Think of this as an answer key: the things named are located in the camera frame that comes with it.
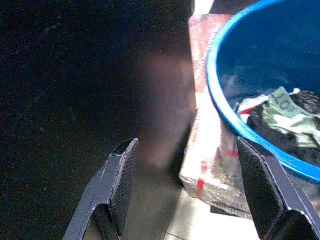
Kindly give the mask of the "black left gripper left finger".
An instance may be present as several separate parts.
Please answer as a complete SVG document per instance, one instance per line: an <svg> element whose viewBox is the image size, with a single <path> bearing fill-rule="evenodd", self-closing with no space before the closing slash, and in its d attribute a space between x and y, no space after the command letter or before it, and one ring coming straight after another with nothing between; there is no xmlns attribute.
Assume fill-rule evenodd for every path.
<svg viewBox="0 0 320 240"><path fill-rule="evenodd" d="M91 222L102 240L122 240L136 171L139 140L118 145L87 184L63 240L84 240Z"/></svg>

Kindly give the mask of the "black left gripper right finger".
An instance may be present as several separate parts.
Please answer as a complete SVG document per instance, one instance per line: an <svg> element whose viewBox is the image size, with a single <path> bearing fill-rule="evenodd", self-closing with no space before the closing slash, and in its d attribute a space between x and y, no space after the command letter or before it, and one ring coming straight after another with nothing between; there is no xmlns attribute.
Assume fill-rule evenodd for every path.
<svg viewBox="0 0 320 240"><path fill-rule="evenodd" d="M237 140L247 203L260 240L320 240L320 215L267 149Z"/></svg>

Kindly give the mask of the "black garment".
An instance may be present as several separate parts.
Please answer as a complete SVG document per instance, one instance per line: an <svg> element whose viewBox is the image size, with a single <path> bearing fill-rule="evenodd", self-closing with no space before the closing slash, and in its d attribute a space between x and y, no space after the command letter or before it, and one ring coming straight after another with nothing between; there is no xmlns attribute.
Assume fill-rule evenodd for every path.
<svg viewBox="0 0 320 240"><path fill-rule="evenodd" d="M292 96L291 98L295 104L308 113L320 115L320 95L311 91L300 91L296 96ZM247 124L259 135L287 154L320 167L320 147L298 147L294 134L283 134L271 129L263 120L263 108L261 106L249 113Z"/></svg>

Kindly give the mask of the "green printed garment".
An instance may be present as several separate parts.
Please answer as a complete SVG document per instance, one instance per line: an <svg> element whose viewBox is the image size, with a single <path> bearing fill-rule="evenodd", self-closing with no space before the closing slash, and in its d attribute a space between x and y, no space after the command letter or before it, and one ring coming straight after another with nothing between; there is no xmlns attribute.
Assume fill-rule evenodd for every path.
<svg viewBox="0 0 320 240"><path fill-rule="evenodd" d="M300 148L320 147L320 114L299 107L282 86L268 96L262 119L272 130L294 134Z"/></svg>

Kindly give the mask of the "white and red garment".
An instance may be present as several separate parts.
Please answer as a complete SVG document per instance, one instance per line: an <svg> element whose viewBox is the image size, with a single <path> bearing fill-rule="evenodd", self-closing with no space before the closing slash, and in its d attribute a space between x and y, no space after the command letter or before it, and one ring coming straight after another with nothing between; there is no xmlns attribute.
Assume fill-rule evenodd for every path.
<svg viewBox="0 0 320 240"><path fill-rule="evenodd" d="M238 115L248 115L260 106L262 107L262 115L264 118L282 116L293 119L300 115L307 116L308 113L292 100L292 96L296 96L299 92L300 90L295 88L292 93L289 93L281 86L269 95L244 99L238 104L236 112Z"/></svg>

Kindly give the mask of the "red and white cardboard box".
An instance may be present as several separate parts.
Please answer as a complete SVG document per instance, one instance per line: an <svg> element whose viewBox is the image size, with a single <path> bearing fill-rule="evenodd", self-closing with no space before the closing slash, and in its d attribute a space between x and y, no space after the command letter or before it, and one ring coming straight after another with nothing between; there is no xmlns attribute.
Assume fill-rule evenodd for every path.
<svg viewBox="0 0 320 240"><path fill-rule="evenodd" d="M179 178L190 197L251 220L243 185L232 177L240 169L238 152L213 105L206 79L210 45L230 18L231 14L194 14L188 23L197 114Z"/></svg>

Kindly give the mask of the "blue plastic basin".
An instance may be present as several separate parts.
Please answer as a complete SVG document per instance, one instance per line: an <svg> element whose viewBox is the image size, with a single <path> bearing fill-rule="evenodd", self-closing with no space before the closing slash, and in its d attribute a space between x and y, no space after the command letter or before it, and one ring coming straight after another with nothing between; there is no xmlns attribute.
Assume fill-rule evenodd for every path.
<svg viewBox="0 0 320 240"><path fill-rule="evenodd" d="M220 118L236 136L266 148L294 176L320 185L320 167L280 150L234 111L241 100L279 87L320 95L320 0L261 0L234 15L210 45L206 79Z"/></svg>

